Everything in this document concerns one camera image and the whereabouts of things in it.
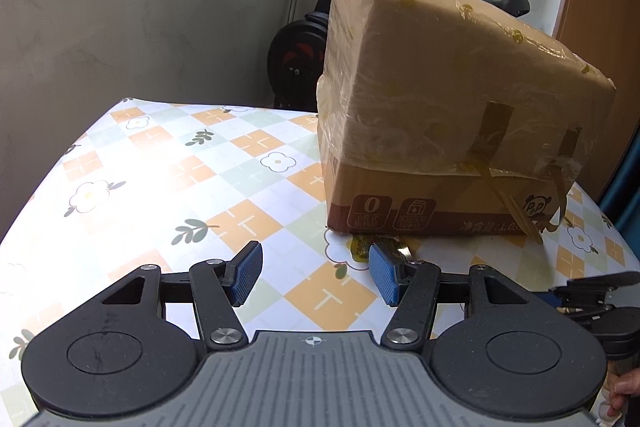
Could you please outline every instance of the checkered tablecloth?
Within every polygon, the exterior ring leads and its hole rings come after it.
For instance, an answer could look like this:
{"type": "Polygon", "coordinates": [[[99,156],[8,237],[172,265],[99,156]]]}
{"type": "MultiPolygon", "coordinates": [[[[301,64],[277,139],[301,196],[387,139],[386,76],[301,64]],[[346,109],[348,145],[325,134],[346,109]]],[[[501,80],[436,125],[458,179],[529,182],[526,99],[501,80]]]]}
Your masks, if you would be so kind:
{"type": "MultiPolygon", "coordinates": [[[[372,330],[393,309],[370,279],[366,240],[325,228],[316,115],[125,99],[72,144],[0,245],[0,426],[34,406],[20,377],[33,335],[134,268],[186,271],[248,241],[264,269],[237,309],[255,330],[372,330]]],[[[567,278],[640,269],[574,185],[565,223],[540,247],[525,236],[399,238],[443,271],[490,264],[540,291],[567,278]]],[[[196,335],[190,305],[169,320],[196,335]]],[[[462,318],[441,305],[439,334],[462,318]]]]}

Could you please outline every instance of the label icon on box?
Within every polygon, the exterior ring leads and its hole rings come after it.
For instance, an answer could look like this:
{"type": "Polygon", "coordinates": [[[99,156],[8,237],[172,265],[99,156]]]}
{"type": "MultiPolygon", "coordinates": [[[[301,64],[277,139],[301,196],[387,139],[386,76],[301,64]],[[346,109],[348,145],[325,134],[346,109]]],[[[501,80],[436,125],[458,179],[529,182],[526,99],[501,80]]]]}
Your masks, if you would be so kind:
{"type": "Polygon", "coordinates": [[[435,200],[405,199],[396,214],[394,229],[399,232],[419,232],[426,229],[435,208],[435,200]]]}
{"type": "Polygon", "coordinates": [[[361,194],[353,198],[347,225],[352,229],[377,230],[385,226],[391,211],[392,199],[389,196],[361,194]]]}

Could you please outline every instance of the blue textured pad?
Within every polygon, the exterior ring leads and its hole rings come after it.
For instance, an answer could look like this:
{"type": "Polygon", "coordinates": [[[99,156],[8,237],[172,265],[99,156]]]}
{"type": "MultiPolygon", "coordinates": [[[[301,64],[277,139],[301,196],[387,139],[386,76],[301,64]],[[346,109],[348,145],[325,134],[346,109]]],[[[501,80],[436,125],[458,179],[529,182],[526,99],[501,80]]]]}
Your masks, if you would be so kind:
{"type": "Polygon", "coordinates": [[[398,306],[400,286],[396,277],[396,267],[376,245],[369,248],[369,272],[386,304],[398,306]]]}
{"type": "Polygon", "coordinates": [[[229,302],[232,306],[244,304],[261,272],[262,245],[257,243],[257,246],[242,259],[236,268],[236,279],[228,290],[229,302]]]}

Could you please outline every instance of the blue gripper pad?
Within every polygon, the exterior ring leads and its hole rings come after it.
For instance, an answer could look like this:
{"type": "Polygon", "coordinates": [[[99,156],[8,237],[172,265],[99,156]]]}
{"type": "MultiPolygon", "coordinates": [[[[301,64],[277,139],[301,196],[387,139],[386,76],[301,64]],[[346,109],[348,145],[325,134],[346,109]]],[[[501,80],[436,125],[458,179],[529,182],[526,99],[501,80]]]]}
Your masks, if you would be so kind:
{"type": "Polygon", "coordinates": [[[369,248],[369,272],[380,296],[388,306],[400,303],[400,285],[396,264],[387,258],[377,245],[369,248]]]}
{"type": "Polygon", "coordinates": [[[232,306],[241,306],[254,288],[262,272],[262,245],[250,241],[226,263],[223,286],[232,306]]]}

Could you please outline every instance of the floral tablecloth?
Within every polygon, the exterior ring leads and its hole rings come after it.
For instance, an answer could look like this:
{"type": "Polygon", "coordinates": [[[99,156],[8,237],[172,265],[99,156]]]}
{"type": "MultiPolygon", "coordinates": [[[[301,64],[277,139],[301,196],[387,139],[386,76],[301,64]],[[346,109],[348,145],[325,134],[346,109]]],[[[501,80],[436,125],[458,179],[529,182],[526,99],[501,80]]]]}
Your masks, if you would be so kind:
{"type": "MultiPolygon", "coordinates": [[[[372,330],[393,309],[373,284],[361,237],[325,228],[314,114],[125,99],[76,140],[0,245],[0,426],[34,411],[20,377],[39,331],[134,268],[186,271],[248,241],[264,269],[238,316],[255,330],[372,330]]],[[[490,264],[542,291],[567,278],[640,269],[620,234],[574,185],[562,227],[525,236],[399,238],[443,271],[490,264]]],[[[168,319],[196,336],[190,305],[168,319]]],[[[441,305],[437,335],[462,318],[441,305]]]]}

